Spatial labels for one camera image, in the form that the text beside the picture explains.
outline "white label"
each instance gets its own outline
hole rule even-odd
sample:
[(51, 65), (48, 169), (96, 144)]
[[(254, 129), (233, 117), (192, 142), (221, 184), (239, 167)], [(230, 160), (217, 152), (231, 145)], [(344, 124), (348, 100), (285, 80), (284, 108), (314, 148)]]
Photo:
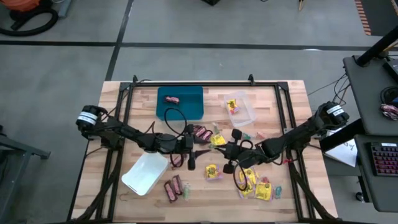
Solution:
[(340, 106), (340, 105), (337, 105), (337, 106), (334, 106), (334, 107), (328, 109), (328, 110), (326, 111), (326, 113), (331, 114), (332, 112), (334, 112), (334, 111), (336, 111), (336, 110), (340, 110), (340, 109), (341, 109), (341, 106)]
[(93, 119), (93, 120), (97, 120), (97, 116), (95, 116), (95, 115), (93, 115), (92, 113), (87, 113), (87, 112), (81, 112), (80, 113), (80, 116), (86, 116), (86, 117), (88, 117), (88, 118), (91, 118), (91, 119)]
[(341, 114), (341, 113), (344, 113), (344, 110), (343, 110), (343, 109), (340, 109), (340, 110), (338, 110), (338, 111), (333, 112), (333, 115), (337, 116), (337, 115), (339, 115), (339, 114)]
[(95, 120), (93, 120), (93, 119), (91, 119), (91, 118), (87, 118), (87, 117), (85, 117), (85, 116), (79, 116), (79, 117), (77, 117), (77, 119), (82, 120), (82, 121), (87, 121), (87, 122), (89, 122), (89, 123), (92, 124), (92, 125), (95, 125), (95, 124), (96, 124), (96, 121), (95, 121)]
[(397, 144), (395, 144), (395, 143), (381, 143), (381, 146), (393, 146), (393, 147), (397, 147)]

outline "black pole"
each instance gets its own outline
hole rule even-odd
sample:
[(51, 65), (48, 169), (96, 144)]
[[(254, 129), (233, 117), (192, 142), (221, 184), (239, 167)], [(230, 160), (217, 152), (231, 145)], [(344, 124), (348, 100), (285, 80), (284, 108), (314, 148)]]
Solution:
[(398, 39), (398, 26), (375, 43), (369, 50), (355, 60), (356, 64), (365, 67), (374, 57), (377, 57), (384, 49)]

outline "black vacuum hose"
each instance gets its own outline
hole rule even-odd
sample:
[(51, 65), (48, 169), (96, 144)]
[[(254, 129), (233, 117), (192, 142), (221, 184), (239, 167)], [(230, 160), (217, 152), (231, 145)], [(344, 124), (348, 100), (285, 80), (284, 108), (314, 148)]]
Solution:
[(31, 12), (26, 12), (23, 15), (23, 24), (30, 20), (31, 18), (43, 14), (43, 13), (50, 13), (51, 14), (51, 19), (48, 21), (48, 23), (44, 24), (41, 27), (31, 29), (31, 30), (25, 30), (25, 31), (14, 31), (14, 30), (5, 30), (0, 28), (0, 34), (8, 35), (8, 36), (13, 36), (13, 37), (28, 37), (36, 34), (41, 34), (49, 29), (51, 29), (58, 21), (58, 13), (51, 8), (41, 8), (41, 9), (36, 9)]

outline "white paper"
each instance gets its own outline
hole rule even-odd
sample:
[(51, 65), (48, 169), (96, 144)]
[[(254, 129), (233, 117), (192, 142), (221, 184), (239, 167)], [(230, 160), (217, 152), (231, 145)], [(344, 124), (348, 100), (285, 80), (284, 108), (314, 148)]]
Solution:
[[(340, 130), (341, 128), (334, 131), (328, 131), (327, 136), (331, 136), (332, 134)], [(330, 149), (325, 153), (326, 156), (339, 162), (343, 162), (352, 167), (355, 167), (356, 165), (356, 154), (357, 148), (354, 139), (351, 139), (348, 142), (336, 146), (334, 149)]]

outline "clear plastic container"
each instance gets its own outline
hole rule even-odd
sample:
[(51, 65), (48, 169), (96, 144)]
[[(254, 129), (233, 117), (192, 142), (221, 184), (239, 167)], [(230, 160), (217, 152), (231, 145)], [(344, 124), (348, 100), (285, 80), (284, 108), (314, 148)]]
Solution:
[(122, 182), (140, 196), (148, 194), (162, 177), (169, 161), (158, 152), (144, 153), (129, 172), (122, 176)]
[[(228, 109), (228, 100), (236, 100), (236, 105), (240, 108), (238, 112), (232, 114)], [(228, 111), (232, 125), (237, 128), (252, 123), (256, 120), (256, 114), (251, 106), (247, 94), (243, 91), (231, 93), (224, 96), (225, 107)]]

